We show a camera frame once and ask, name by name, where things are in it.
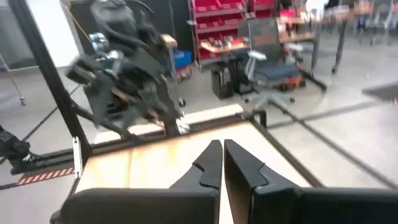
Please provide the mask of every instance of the white wall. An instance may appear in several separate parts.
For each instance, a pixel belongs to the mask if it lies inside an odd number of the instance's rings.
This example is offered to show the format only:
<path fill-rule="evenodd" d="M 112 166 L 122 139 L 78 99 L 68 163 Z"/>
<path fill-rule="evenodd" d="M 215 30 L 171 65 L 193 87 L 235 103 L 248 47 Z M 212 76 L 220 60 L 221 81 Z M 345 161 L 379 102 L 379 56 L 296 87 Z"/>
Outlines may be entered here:
<path fill-rule="evenodd" d="M 55 66 L 68 66 L 78 49 L 59 0 L 26 1 Z"/>

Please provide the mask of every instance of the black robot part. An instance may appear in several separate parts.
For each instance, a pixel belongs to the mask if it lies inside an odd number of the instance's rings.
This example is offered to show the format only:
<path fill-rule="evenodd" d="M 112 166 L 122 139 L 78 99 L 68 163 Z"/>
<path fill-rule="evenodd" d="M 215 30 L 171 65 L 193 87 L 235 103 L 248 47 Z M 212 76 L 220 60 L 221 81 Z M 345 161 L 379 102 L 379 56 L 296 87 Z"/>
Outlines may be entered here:
<path fill-rule="evenodd" d="M 398 222 L 396 190 L 299 187 L 234 141 L 226 140 L 224 146 L 226 187 L 235 223 Z"/>
<path fill-rule="evenodd" d="M 69 197 L 50 222 L 218 224 L 222 165 L 223 147 L 212 141 L 169 189 L 84 190 Z"/>
<path fill-rule="evenodd" d="M 29 151 L 30 144 L 19 140 L 0 125 L 0 156 L 5 157 L 13 169 L 31 165 L 37 156 Z"/>
<path fill-rule="evenodd" d="M 94 2 L 91 11 L 102 32 L 97 36 L 109 47 L 96 55 L 79 57 L 70 65 L 67 77 L 84 85 L 95 125 L 108 117 L 108 104 L 117 96 L 127 105 L 122 113 L 122 130 L 144 118 L 163 122 L 166 134 L 177 134 L 175 120 L 180 112 L 169 97 L 163 76 L 166 69 L 161 59 L 165 58 L 166 47 L 160 34 L 142 11 L 137 22 L 124 1 Z"/>

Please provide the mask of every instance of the floor mat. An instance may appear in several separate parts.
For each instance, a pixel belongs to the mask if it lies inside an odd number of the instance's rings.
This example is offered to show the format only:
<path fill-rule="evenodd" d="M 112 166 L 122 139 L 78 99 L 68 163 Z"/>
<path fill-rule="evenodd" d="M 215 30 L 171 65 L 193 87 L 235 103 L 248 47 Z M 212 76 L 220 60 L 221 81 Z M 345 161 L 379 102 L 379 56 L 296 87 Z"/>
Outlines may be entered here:
<path fill-rule="evenodd" d="M 375 96 L 384 101 L 394 101 L 398 99 L 398 83 L 393 83 L 385 86 L 378 86 L 375 88 L 367 88 L 362 90 L 363 93 Z"/>
<path fill-rule="evenodd" d="M 73 163 L 63 164 L 57 167 L 50 167 L 47 169 L 41 169 L 35 172 L 25 173 L 18 181 L 17 185 L 33 184 L 40 181 L 50 180 L 58 177 L 65 177 L 75 173 Z"/>

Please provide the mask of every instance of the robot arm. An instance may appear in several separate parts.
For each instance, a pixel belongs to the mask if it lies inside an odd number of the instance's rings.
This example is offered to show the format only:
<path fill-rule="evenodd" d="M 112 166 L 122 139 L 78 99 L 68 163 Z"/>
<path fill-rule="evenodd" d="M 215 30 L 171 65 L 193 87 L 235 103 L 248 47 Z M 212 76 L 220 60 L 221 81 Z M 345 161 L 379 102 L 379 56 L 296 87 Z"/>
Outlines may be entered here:
<path fill-rule="evenodd" d="M 95 2 L 91 11 L 100 34 L 91 35 L 94 56 L 83 55 L 67 77 L 84 86 L 95 124 L 106 118 L 107 103 L 117 95 L 128 104 L 123 130 L 137 118 L 157 119 L 176 130 L 180 112 L 169 97 L 162 65 L 166 46 L 144 13 L 140 23 L 121 0 Z"/>

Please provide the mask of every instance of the black box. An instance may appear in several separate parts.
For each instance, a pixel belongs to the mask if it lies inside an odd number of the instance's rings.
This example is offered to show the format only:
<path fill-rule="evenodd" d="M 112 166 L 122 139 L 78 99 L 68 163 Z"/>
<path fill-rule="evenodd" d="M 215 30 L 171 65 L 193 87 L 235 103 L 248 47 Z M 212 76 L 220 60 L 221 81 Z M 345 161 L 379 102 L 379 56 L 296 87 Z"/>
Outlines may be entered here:
<path fill-rule="evenodd" d="M 219 62 L 211 66 L 211 89 L 219 99 L 234 95 L 234 87 L 228 63 Z"/>

